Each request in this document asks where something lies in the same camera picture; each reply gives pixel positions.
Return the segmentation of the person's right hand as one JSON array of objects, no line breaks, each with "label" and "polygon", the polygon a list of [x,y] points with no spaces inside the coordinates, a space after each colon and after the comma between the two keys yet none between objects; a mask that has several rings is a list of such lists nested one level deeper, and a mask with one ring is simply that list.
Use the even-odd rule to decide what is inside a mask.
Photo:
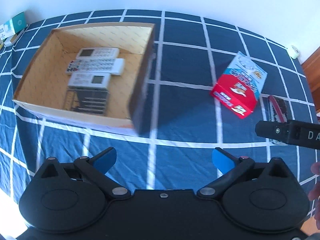
[{"label": "person's right hand", "polygon": [[318,200],[315,206],[315,214],[313,217],[309,218],[302,226],[302,231],[307,235],[311,235],[313,233],[318,233],[320,230],[320,213],[319,213],[319,161],[314,163],[311,166],[311,172],[315,175],[318,175],[318,181],[313,187],[313,189],[309,192],[308,198],[309,200]]}]

